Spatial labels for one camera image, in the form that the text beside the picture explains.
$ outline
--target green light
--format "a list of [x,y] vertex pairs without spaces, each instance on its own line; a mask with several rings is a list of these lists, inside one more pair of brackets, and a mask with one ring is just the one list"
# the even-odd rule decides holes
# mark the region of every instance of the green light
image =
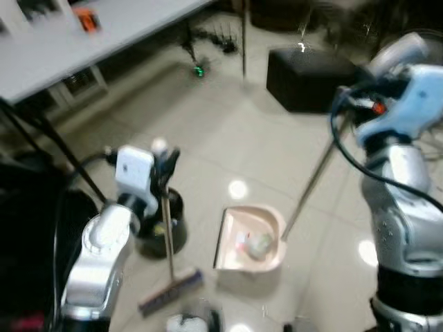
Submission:
[[205,75],[205,70],[200,66],[194,67],[194,70],[198,77],[203,77]]

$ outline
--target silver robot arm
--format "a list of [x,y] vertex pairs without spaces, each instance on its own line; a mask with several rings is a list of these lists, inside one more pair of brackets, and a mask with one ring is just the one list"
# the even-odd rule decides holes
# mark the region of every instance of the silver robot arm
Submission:
[[[368,170],[431,194],[433,184],[424,157],[413,141],[442,118],[443,68],[409,64],[389,71],[426,54],[417,37],[403,38],[368,66],[377,79],[401,77],[407,84],[397,99],[384,100],[383,114],[358,123],[355,135],[366,150]],[[371,211],[379,261],[377,293],[371,299],[377,330],[443,331],[442,211],[369,176],[363,177],[361,190]]]
[[118,201],[88,222],[82,249],[67,280],[61,303],[63,331],[107,331],[141,219],[154,214],[151,193],[154,157],[134,147],[119,149],[116,162]]

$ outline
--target cable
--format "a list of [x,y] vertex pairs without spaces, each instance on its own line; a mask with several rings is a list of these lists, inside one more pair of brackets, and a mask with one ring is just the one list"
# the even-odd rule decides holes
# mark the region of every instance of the cable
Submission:
[[80,170],[84,169],[87,165],[95,162],[97,160],[105,159],[108,163],[113,163],[116,159],[116,153],[110,149],[105,149],[104,151],[92,154],[86,157],[82,162],[80,162],[79,167],[77,167],[74,172],[68,177],[65,186],[60,192],[60,196],[57,200],[57,207],[55,208],[55,227],[54,227],[54,242],[53,242],[53,317],[51,320],[50,330],[55,330],[58,323],[60,304],[59,304],[59,285],[57,280],[57,245],[58,245],[58,225],[60,219],[62,218],[62,210],[64,197],[68,192],[69,188],[72,186],[74,180],[80,174]]
[[421,190],[417,190],[413,187],[410,187],[408,185],[404,185],[403,183],[399,183],[397,181],[394,181],[390,178],[385,178],[383,176],[380,176],[378,174],[375,174],[374,172],[370,171],[366,166],[360,164],[351,154],[347,151],[347,149],[343,146],[341,143],[340,136],[338,134],[338,127],[336,123],[336,118],[338,115],[338,111],[341,108],[341,105],[353,94],[361,92],[362,90],[366,90],[370,85],[365,86],[358,86],[356,88],[351,88],[349,90],[343,91],[335,100],[332,102],[332,106],[330,109],[330,116],[329,116],[329,124],[332,132],[332,138],[334,139],[334,144],[337,146],[338,150],[343,154],[345,159],[355,168],[357,168],[361,173],[365,174],[366,176],[373,178],[374,180],[381,181],[383,183],[387,183],[389,185],[393,185],[394,187],[397,187],[401,190],[404,190],[406,192],[409,192],[411,194],[414,194],[415,196],[420,197],[421,199],[424,199],[425,201],[428,201],[430,204],[434,205],[441,213],[443,213],[443,205],[434,199],[433,197],[429,196],[428,194],[422,192]]

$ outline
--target white table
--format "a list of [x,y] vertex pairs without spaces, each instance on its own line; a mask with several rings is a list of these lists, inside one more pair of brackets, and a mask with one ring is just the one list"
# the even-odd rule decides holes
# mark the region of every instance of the white table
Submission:
[[86,34],[63,15],[19,38],[0,37],[0,96],[16,103],[155,33],[213,0],[89,2],[102,30]]

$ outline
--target dustpan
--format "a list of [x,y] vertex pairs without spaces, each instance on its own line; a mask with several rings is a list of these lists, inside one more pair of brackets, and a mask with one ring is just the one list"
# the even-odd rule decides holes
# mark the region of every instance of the dustpan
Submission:
[[[286,222],[279,211],[268,205],[238,205],[224,210],[213,268],[263,273],[277,268],[283,261],[287,244],[282,240]],[[245,248],[248,237],[271,234],[273,244],[265,259],[249,256]]]

